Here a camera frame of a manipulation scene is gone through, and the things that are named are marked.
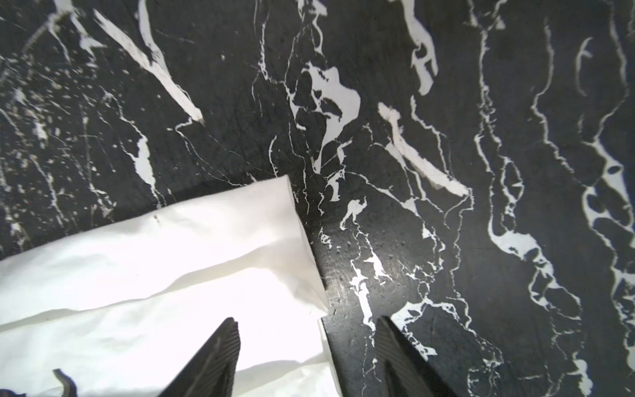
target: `marble surface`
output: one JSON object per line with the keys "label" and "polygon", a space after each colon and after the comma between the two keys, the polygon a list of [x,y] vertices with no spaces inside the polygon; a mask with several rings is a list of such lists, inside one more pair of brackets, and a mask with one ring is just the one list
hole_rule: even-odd
{"label": "marble surface", "polygon": [[346,395],[388,315],[459,396],[632,396],[633,62],[632,0],[5,0],[2,255],[288,174]]}

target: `white towel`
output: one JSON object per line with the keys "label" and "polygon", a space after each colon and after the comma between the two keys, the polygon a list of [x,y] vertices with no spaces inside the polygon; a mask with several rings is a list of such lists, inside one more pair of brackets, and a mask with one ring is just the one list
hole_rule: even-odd
{"label": "white towel", "polygon": [[327,307],[288,178],[257,182],[0,262],[0,389],[156,396],[231,316],[234,396],[340,396]]}

